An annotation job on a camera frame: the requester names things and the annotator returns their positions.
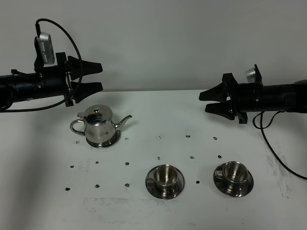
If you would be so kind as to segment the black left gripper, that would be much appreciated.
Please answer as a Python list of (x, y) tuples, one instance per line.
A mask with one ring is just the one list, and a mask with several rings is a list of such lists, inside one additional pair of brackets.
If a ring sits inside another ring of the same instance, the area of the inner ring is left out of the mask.
[[(44, 67), (43, 60), (39, 56), (36, 57), (34, 68), (37, 74), (35, 77), (35, 93), (34, 98), (47, 98), (53, 96), (70, 96), (67, 84), (66, 70), (66, 54), (64, 52), (56, 53), (57, 65)], [(100, 63), (80, 60), (72, 56), (68, 56), (68, 72), (71, 80), (74, 81), (80, 76), (97, 74), (103, 71)], [(78, 90), (73, 95), (75, 103), (78, 104), (83, 99), (103, 90), (100, 82), (81, 83)]]

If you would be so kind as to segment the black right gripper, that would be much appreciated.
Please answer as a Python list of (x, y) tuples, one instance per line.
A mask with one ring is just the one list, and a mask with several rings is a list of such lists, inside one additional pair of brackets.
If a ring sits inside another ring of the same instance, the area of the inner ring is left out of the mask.
[(248, 121), (247, 112), (252, 111), (253, 106), (259, 99), (260, 89), (262, 88), (262, 76), (257, 65), (256, 82), (239, 84), (232, 73), (226, 73), (222, 77), (222, 83), (201, 92), (200, 101), (216, 101), (218, 103), (210, 103), (205, 107), (205, 112), (219, 115), (228, 120), (234, 120), (238, 117), (240, 124), (246, 124)]

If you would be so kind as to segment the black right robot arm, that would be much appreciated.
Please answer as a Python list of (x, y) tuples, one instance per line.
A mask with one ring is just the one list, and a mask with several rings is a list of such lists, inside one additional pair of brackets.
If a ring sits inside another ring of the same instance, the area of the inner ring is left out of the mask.
[(247, 112), (307, 112), (306, 80), (264, 86), (257, 65), (247, 70), (245, 75), (247, 83), (238, 83), (232, 73), (225, 73), (222, 83), (201, 92), (200, 101), (213, 101), (206, 105), (205, 112), (229, 120), (238, 117), (241, 124), (247, 123)]

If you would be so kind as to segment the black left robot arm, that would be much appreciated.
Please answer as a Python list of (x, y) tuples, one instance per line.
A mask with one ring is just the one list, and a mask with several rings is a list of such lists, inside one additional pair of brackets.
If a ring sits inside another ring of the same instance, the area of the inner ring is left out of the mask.
[(80, 61), (64, 52), (56, 53), (57, 65), (44, 67), (35, 60), (34, 73), (21, 73), (15, 69), (0, 78), (0, 110), (8, 111), (13, 103), (33, 99), (63, 96), (65, 106), (73, 106), (86, 97), (103, 90), (102, 83), (78, 83), (80, 76), (103, 71), (100, 63)]

